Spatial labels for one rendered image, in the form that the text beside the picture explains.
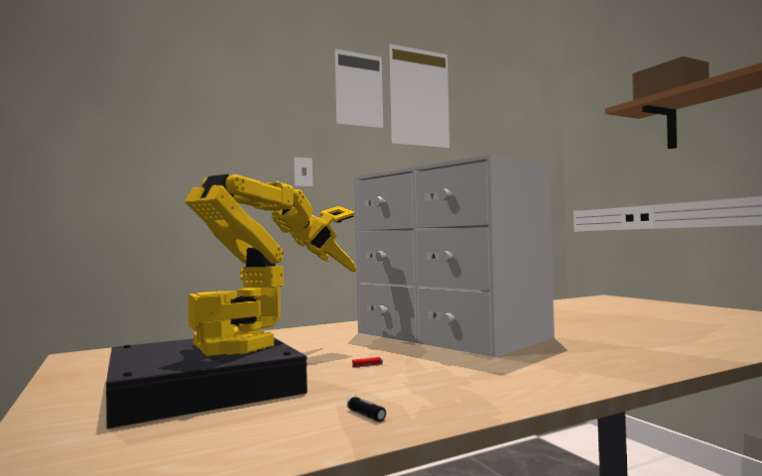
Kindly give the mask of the black cylinder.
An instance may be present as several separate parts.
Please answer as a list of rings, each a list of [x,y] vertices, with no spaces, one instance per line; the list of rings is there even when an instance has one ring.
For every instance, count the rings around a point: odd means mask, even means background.
[[[386,417],[385,408],[355,396],[351,396],[347,400],[347,407],[358,414],[372,418],[373,420],[379,422],[383,421]]]

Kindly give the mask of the grey chest of drawers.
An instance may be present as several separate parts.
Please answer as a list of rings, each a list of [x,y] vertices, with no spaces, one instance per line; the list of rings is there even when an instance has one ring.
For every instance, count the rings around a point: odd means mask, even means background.
[[[418,172],[481,162],[487,162],[488,221],[417,224],[416,177]],[[359,182],[410,173],[413,177],[414,225],[358,227]],[[491,357],[498,357],[555,338],[549,165],[484,155],[354,177],[354,194],[358,333]],[[490,287],[418,283],[417,235],[419,230],[475,227],[488,227]],[[360,232],[405,230],[414,230],[415,281],[359,279]],[[415,286],[416,339],[360,330],[360,288],[361,284],[365,283]],[[490,291],[492,352],[420,340],[419,289],[423,287]]]

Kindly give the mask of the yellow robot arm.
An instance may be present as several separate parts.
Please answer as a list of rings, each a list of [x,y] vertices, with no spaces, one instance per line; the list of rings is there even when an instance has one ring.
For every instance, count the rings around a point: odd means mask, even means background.
[[[284,275],[283,266],[276,263],[283,260],[283,250],[235,200],[272,210],[272,219],[283,233],[308,227],[314,211],[299,189],[281,182],[218,175],[205,178],[202,187],[191,189],[186,204],[246,264],[240,269],[243,289],[237,290],[238,297],[236,291],[196,294],[199,329],[193,334],[193,344],[206,356],[246,354],[274,346],[274,333],[261,332],[261,328],[273,327],[280,319]],[[234,325],[238,326],[235,333]]]

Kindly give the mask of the red battery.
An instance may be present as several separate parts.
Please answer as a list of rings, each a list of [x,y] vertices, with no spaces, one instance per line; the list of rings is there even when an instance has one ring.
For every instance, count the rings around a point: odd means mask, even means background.
[[[382,357],[364,358],[352,360],[352,367],[362,367],[383,364]]]

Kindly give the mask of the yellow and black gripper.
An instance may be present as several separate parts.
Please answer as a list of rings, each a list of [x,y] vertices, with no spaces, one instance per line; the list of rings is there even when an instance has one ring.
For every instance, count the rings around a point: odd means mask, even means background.
[[[355,212],[337,206],[322,211],[320,213],[321,218],[312,215],[308,227],[290,233],[299,245],[307,246],[312,253],[322,260],[327,262],[329,255],[349,271],[356,272],[356,267],[351,259],[335,243],[334,239],[337,236],[329,226],[332,221],[339,223],[342,220],[354,217],[353,215],[355,215]]]

